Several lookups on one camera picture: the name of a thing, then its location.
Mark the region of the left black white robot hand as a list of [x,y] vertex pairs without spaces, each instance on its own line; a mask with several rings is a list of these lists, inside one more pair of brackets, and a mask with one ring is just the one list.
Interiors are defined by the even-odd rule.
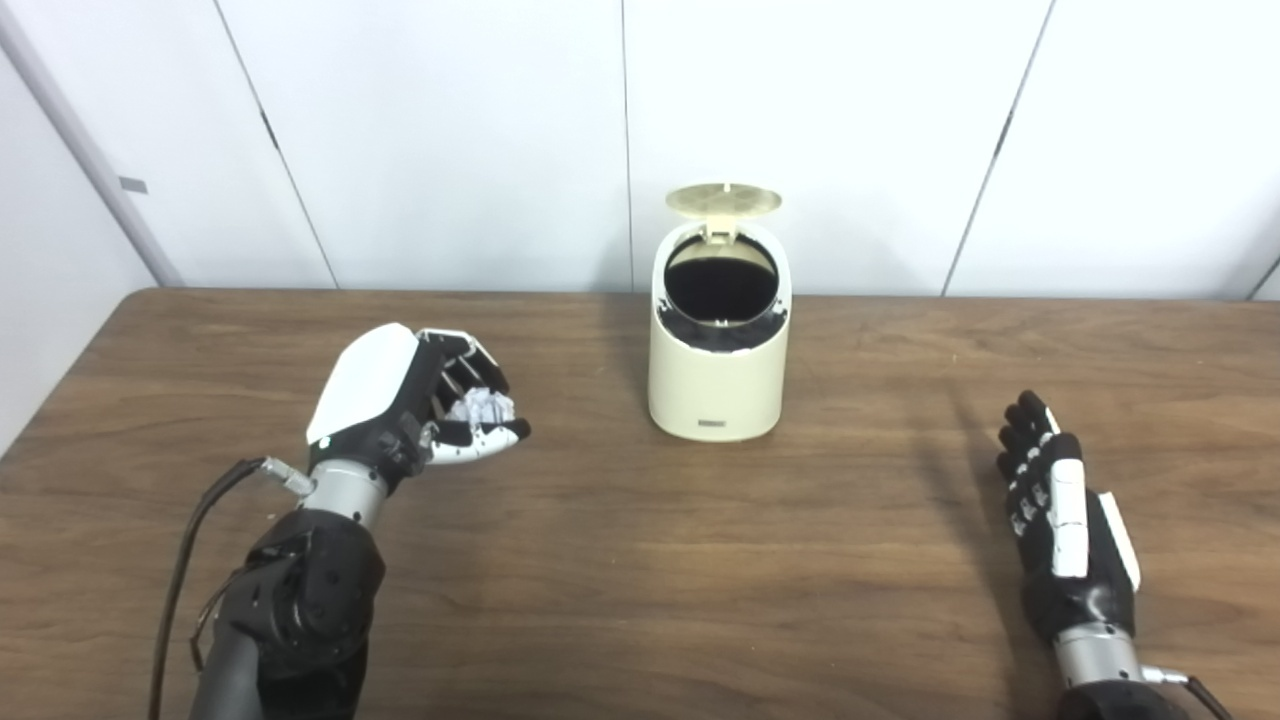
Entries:
[[389,323],[337,359],[305,432],[307,470],[356,462],[394,493],[429,465],[475,462],[531,433],[499,363],[475,336]]

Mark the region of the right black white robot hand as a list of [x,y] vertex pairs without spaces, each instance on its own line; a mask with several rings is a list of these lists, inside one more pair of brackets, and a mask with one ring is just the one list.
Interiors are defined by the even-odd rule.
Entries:
[[1088,623],[1134,635],[1140,568],[1114,496],[1087,484],[1079,438],[1030,389],[1004,420],[996,466],[1030,628],[1042,641]]

